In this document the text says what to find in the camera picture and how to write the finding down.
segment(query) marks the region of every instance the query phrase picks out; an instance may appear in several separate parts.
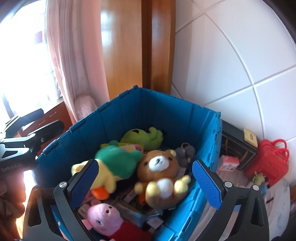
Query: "window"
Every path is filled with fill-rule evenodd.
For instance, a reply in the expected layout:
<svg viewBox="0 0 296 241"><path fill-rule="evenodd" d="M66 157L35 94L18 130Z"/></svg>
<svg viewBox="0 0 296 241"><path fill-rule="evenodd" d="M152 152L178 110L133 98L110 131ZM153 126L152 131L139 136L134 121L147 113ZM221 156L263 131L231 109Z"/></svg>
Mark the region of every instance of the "window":
<svg viewBox="0 0 296 241"><path fill-rule="evenodd" d="M46 0L22 7L0 25L0 124L61 97L45 32Z"/></svg>

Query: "pink pig plush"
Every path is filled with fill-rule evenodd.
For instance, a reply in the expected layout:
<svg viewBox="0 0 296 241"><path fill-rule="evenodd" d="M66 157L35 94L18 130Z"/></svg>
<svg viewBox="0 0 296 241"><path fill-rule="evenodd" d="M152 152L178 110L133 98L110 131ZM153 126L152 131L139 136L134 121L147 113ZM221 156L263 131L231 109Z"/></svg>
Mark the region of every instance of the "pink pig plush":
<svg viewBox="0 0 296 241"><path fill-rule="evenodd" d="M99 200L93 200L91 205L87 219L82 220L88 230L93 228L115 241L151 241L151 233L124 221L115 207Z"/></svg>

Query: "white tile wall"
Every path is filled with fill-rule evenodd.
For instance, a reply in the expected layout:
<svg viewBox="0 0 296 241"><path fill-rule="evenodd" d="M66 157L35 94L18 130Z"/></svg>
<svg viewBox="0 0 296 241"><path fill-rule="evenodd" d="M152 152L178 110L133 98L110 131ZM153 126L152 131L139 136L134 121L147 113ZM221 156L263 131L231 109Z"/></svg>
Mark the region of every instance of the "white tile wall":
<svg viewBox="0 0 296 241"><path fill-rule="evenodd" d="M296 183L296 50L285 27L262 0L176 3L172 95L260 138L285 139L286 178Z"/></svg>

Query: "pink curtain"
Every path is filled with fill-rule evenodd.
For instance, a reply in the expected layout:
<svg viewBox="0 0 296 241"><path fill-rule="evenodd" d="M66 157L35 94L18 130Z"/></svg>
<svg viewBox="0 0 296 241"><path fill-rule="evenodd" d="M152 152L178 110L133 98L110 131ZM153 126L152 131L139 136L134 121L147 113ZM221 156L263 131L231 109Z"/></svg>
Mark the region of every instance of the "pink curtain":
<svg viewBox="0 0 296 241"><path fill-rule="evenodd" d="M100 16L100 1L47 2L46 35L49 53L64 101L74 122L109 100L100 29L85 29L86 25L100 25L100 18L90 18L86 14L88 9L92 9L91 15ZM90 32L97 34L96 41L89 41Z"/></svg>

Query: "gray plush toy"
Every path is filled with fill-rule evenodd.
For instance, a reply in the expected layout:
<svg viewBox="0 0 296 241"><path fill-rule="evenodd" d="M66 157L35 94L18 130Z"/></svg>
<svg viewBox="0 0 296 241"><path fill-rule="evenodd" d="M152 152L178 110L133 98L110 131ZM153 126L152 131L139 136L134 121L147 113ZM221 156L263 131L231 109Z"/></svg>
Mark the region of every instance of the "gray plush toy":
<svg viewBox="0 0 296 241"><path fill-rule="evenodd" d="M177 160L180 167L187 167L188 163L194 158L196 153L195 148L188 143L183 143L181 147L178 147L175 152L177 153Z"/></svg>

